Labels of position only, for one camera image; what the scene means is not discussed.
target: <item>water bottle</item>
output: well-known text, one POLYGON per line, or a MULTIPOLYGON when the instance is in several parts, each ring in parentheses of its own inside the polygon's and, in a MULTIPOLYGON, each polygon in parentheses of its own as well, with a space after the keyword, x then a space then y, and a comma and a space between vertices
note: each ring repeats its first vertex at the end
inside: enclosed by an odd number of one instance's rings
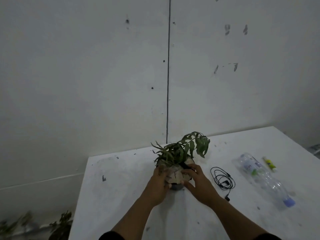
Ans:
POLYGON ((287 190, 279 180, 274 178, 271 173, 251 154, 244 153, 238 159, 239 164, 251 175, 254 181, 273 198, 281 199, 287 207, 292 207, 296 202, 290 198, 287 190))

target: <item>table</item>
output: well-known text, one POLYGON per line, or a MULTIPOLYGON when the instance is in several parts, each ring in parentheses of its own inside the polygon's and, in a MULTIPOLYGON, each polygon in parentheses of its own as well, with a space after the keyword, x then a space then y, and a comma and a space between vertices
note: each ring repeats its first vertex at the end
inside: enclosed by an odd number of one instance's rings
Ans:
MULTIPOLYGON (((275 127, 210 137, 205 158, 195 157, 221 196, 210 174, 214 166, 235 180, 230 204, 258 225, 283 239, 320 236, 320 160, 275 127), (262 164, 266 156, 278 168, 279 179, 296 201, 291 208, 275 205, 235 166, 249 152, 262 164)), ((127 212, 150 179, 156 155, 152 147, 89 157, 70 240, 98 239, 127 212)), ((215 213, 187 189, 170 191, 146 223, 143 239, 229 239, 215 213)))

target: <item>hand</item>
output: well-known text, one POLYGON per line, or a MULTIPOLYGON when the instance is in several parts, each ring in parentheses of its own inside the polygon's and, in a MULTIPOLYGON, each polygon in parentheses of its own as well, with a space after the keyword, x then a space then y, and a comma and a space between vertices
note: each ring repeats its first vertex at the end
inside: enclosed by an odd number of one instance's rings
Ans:
POLYGON ((141 194, 146 204, 151 204, 151 207, 159 205, 166 197, 171 184, 165 183, 168 170, 164 170, 163 165, 158 166, 153 171, 153 176, 150 178, 146 188, 141 194))
POLYGON ((195 187, 187 181, 181 181, 181 183, 193 194, 193 196, 202 204, 212 208, 215 200, 219 199, 219 195, 215 188, 212 186, 209 179, 203 174, 199 165, 188 164, 189 167, 195 169, 184 169, 181 173, 189 174, 195 182, 195 187))

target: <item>yellow glue stick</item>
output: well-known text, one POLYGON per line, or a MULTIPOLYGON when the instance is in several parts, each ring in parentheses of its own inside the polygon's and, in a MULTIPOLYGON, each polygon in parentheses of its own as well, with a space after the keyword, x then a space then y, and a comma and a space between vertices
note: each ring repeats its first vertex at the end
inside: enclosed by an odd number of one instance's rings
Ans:
POLYGON ((276 166, 272 163, 271 160, 267 159, 265 156, 262 157, 262 159, 266 162, 266 164, 268 164, 269 168, 275 173, 277 172, 277 168, 276 166))

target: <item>blue bottle cap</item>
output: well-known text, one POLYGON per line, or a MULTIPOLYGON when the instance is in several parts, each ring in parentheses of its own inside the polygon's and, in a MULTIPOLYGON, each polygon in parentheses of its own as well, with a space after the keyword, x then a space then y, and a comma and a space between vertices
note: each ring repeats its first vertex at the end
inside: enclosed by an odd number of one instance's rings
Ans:
POLYGON ((283 203, 285 204, 286 207, 291 207, 296 204, 296 202, 291 198, 284 200, 283 203))

